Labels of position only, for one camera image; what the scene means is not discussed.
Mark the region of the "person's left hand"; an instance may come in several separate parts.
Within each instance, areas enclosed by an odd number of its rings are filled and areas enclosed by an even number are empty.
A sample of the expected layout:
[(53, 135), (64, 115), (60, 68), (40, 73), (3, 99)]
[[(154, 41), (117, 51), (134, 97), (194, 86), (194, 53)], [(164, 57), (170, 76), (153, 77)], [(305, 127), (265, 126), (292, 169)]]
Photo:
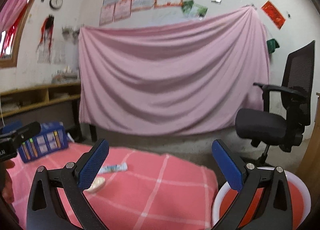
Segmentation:
[(4, 187), (2, 189), (2, 196), (6, 203), (12, 204), (14, 202), (14, 191), (8, 169), (14, 168), (15, 163), (12, 160), (7, 160), (2, 164), (4, 166)]

